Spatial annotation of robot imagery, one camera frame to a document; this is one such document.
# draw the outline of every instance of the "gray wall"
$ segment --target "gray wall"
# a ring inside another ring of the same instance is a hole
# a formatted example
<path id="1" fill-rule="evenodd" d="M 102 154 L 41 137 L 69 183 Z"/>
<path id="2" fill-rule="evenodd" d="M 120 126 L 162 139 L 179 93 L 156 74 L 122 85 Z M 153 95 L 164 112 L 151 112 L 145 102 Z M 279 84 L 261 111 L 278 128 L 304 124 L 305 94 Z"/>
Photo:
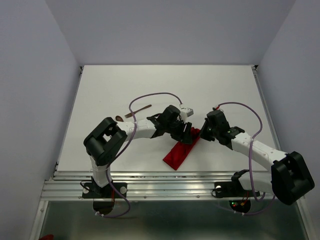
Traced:
<path id="1" fill-rule="evenodd" d="M 315 189 L 306 195 L 320 236 L 320 1 L 297 0 L 258 74 L 281 147 L 300 152 Z"/>
<path id="2" fill-rule="evenodd" d="M 0 1 L 0 239 L 28 239 L 79 67 L 43 0 Z"/>
<path id="3" fill-rule="evenodd" d="M 258 64 L 295 0 L 46 0 L 81 64 Z"/>

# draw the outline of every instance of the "glass panel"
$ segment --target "glass panel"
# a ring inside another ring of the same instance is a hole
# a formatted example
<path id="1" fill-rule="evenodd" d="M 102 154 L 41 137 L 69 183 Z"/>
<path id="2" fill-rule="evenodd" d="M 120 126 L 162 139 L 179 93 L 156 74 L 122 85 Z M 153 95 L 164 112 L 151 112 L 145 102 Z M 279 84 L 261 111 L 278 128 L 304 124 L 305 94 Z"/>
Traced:
<path id="1" fill-rule="evenodd" d="M 252 211 L 270 200 L 253 203 Z M 266 212 L 241 216 L 220 209 L 218 201 L 132 202 L 131 211 L 120 218 L 95 216 L 92 202 L 50 202 L 41 236 L 54 240 L 305 240 L 305 228 L 296 204 L 275 201 Z M 229 208 L 229 202 L 219 201 Z M 126 209 L 116 202 L 115 212 Z"/>

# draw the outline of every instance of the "white table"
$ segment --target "white table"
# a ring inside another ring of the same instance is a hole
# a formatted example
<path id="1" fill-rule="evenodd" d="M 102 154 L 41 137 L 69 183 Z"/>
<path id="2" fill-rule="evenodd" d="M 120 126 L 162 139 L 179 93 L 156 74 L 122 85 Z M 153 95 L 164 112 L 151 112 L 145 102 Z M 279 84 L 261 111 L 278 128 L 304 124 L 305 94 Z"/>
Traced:
<path id="1" fill-rule="evenodd" d="M 85 137 L 106 117 L 115 118 L 129 113 L 134 98 L 155 92 L 171 92 L 194 110 L 188 120 L 201 129 L 206 114 L 222 102 L 241 102 L 251 106 L 261 116 L 262 133 L 257 140 L 275 147 L 262 100 L 251 66 L 234 65 L 86 65 L 84 67 L 72 114 L 67 128 L 56 175 L 63 172 L 89 172 L 91 162 L 83 145 Z M 133 110 L 152 104 L 137 113 L 143 119 L 162 113 L 178 101 L 167 95 L 139 100 Z M 222 109 L 230 126 L 243 128 L 250 135 L 259 129 L 252 112 L 239 105 Z M 112 165 L 111 171 L 173 172 L 163 158 L 176 141 L 169 134 L 154 139 L 136 139 Z M 178 171 L 223 172 L 248 168 L 248 158 L 217 141 L 200 139 Z M 264 170 L 253 163 L 254 170 Z"/>

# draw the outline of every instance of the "small brown object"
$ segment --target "small brown object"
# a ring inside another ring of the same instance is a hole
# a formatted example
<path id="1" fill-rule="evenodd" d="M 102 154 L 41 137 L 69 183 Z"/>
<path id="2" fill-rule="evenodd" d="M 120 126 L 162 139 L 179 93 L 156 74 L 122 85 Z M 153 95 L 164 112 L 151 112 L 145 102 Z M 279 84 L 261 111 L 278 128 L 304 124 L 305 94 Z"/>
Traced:
<path id="1" fill-rule="evenodd" d="M 115 120 L 117 120 L 118 122 L 123 122 L 124 120 L 122 119 L 122 117 L 120 116 L 115 116 Z"/>
<path id="2" fill-rule="evenodd" d="M 137 111 L 134 111 L 133 113 L 136 114 L 137 112 L 140 112 L 140 111 L 143 110 L 143 109 L 150 108 L 151 106 L 152 106 L 152 105 L 149 104 L 149 105 L 147 105 L 147 106 L 144 106 L 143 108 L 138 109 Z M 130 113 L 124 115 L 124 116 L 125 116 L 126 119 L 127 119 L 127 118 L 131 118 L 131 117 L 132 117 L 132 113 L 130 112 Z"/>

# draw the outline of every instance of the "screw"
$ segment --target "screw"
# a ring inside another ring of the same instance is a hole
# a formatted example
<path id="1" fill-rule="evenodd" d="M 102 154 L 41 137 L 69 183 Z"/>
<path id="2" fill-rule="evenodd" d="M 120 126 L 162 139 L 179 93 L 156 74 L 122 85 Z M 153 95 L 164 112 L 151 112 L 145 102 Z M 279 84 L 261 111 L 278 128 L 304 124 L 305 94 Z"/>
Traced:
<path id="1" fill-rule="evenodd" d="M 221 187 L 220 185 L 216 186 L 216 187 L 215 187 L 215 191 L 216 191 L 217 193 L 221 193 L 221 192 L 222 192 L 222 187 Z"/>
<path id="2" fill-rule="evenodd" d="M 89 191 L 88 191 L 86 188 L 84 188 L 84 189 L 82 190 L 82 192 L 83 192 L 84 194 L 89 193 Z"/>
<path id="3" fill-rule="evenodd" d="M 121 193 L 121 194 L 125 194 L 126 192 L 127 192 L 126 187 L 125 187 L 125 186 L 122 186 L 122 187 L 120 188 L 120 193 Z"/>

